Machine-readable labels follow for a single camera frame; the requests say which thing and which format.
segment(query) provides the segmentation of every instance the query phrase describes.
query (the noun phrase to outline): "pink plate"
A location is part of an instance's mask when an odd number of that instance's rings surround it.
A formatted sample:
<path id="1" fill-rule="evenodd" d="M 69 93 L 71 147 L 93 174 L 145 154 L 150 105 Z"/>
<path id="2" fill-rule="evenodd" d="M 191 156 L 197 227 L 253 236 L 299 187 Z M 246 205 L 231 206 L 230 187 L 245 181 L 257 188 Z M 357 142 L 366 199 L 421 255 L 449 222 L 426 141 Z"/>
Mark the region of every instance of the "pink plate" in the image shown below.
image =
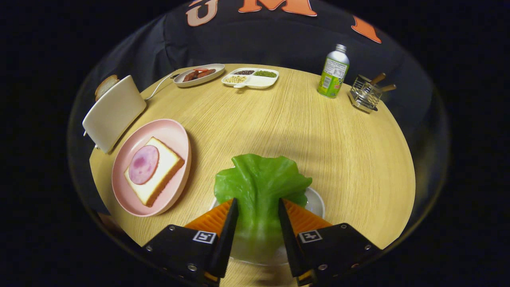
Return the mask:
<path id="1" fill-rule="evenodd" d="M 158 198 L 147 207 L 142 204 L 124 178 L 124 171 L 131 159 L 151 137 L 166 144 L 183 160 L 184 166 L 170 179 Z M 172 119 L 157 119 L 145 124 L 134 132 L 120 148 L 112 169 L 112 187 L 120 206 L 135 216 L 147 217 L 161 214 L 169 209 L 181 195 L 188 179 L 191 166 L 191 148 L 184 127 Z"/>

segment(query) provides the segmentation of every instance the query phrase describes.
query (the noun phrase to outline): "screw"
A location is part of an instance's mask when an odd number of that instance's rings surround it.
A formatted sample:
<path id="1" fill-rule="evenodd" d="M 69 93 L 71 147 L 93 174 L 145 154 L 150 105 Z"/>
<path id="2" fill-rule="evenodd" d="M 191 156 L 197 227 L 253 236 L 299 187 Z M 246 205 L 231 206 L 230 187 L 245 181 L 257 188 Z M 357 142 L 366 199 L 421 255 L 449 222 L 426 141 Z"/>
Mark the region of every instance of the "screw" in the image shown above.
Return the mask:
<path id="1" fill-rule="evenodd" d="M 193 272 L 198 270 L 198 268 L 195 265 L 193 265 L 193 264 L 188 264 L 188 269 L 193 271 Z"/>

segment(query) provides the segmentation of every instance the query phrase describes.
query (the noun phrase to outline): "wood grain surface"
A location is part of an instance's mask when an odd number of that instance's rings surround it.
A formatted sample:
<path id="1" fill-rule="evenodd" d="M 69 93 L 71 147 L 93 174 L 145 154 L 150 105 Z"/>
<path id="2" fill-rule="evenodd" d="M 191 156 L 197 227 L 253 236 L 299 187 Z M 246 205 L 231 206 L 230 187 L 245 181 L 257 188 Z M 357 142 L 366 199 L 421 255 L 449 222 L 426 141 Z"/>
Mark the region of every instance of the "wood grain surface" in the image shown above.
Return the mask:
<path id="1" fill-rule="evenodd" d="M 415 173 L 404 136 L 383 102 L 377 112 L 366 114 L 351 105 L 346 84 L 329 99 L 316 91 L 319 75 L 253 64 L 225 66 L 222 76 L 198 86 L 179 88 L 165 81 L 110 154 L 92 151 L 97 190 L 134 241 L 144 245 L 168 224 L 184 226 L 208 211 L 216 173 L 233 166 L 232 157 L 245 153 L 296 161 L 300 173 L 313 178 L 311 187 L 322 196 L 325 219 L 332 224 L 352 225 L 381 249 L 400 236 L 413 208 Z M 263 90 L 221 83 L 224 75 L 241 67 L 275 69 L 279 78 Z M 142 96 L 150 96 L 158 83 Z M 174 119 L 188 132 L 191 170 L 182 195 L 168 211 L 140 218 L 117 203 L 111 172 L 125 140 L 160 118 Z M 231 259 L 221 286 L 297 284 L 288 265 L 262 267 Z"/>

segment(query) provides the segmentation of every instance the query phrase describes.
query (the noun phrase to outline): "metal utensil holder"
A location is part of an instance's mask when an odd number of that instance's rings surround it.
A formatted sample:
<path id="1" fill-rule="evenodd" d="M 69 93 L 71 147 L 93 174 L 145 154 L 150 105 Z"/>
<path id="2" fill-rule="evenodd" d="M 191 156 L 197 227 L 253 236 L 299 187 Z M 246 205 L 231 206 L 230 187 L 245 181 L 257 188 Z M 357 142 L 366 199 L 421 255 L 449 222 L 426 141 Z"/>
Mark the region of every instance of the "metal utensil holder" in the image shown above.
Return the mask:
<path id="1" fill-rule="evenodd" d="M 383 91 L 377 85 L 371 85 L 369 79 L 358 75 L 347 94 L 354 107 L 371 113 L 377 111 L 377 103 L 379 103 Z"/>

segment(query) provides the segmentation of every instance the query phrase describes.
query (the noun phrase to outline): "white toaster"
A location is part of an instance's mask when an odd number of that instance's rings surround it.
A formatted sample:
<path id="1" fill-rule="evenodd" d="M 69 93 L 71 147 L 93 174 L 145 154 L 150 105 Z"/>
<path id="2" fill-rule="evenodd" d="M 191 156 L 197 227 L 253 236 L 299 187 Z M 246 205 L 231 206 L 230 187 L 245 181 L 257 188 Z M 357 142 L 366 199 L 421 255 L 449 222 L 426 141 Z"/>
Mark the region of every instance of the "white toaster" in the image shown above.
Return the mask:
<path id="1" fill-rule="evenodd" d="M 111 87 L 92 106 L 82 125 L 96 147 L 109 153 L 147 106 L 131 75 Z"/>

